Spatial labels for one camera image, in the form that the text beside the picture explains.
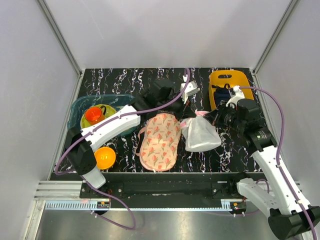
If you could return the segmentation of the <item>white mesh laundry bag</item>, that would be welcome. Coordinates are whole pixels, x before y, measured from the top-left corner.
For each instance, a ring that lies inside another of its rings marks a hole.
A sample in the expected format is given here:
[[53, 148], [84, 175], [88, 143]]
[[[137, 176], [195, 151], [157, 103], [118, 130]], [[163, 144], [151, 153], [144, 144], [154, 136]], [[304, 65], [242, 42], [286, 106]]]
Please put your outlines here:
[[222, 144], [216, 127], [205, 119], [207, 113], [208, 111], [196, 111], [195, 117], [185, 118], [180, 123], [187, 152], [206, 152]]

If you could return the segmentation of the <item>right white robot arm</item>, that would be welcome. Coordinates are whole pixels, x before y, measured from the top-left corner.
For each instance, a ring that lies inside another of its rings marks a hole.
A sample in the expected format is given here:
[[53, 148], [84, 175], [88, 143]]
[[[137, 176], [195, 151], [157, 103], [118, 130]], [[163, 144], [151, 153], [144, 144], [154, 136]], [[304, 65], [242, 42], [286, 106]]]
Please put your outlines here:
[[245, 98], [237, 103], [221, 101], [204, 117], [215, 127], [228, 127], [235, 131], [273, 191], [269, 194], [242, 172], [228, 181], [228, 195], [235, 199], [242, 196], [251, 201], [266, 216], [273, 234], [279, 240], [287, 240], [311, 231], [320, 221], [320, 208], [312, 206], [295, 184], [278, 156], [277, 142], [263, 125], [260, 114], [256, 102]]

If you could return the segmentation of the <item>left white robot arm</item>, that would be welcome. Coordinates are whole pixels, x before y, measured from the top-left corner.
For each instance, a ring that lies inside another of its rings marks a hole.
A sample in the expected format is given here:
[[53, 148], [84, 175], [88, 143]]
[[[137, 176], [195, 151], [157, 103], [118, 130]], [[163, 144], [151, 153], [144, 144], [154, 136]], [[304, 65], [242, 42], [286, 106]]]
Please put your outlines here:
[[70, 128], [61, 159], [67, 159], [71, 163], [73, 171], [91, 186], [90, 192], [95, 197], [103, 198], [108, 193], [108, 186], [106, 178], [97, 167], [94, 153], [107, 141], [154, 117], [159, 110], [182, 116], [188, 98], [198, 91], [194, 81], [185, 79], [180, 91], [174, 93], [173, 82], [165, 78], [157, 80], [121, 110], [103, 121], [83, 129]]

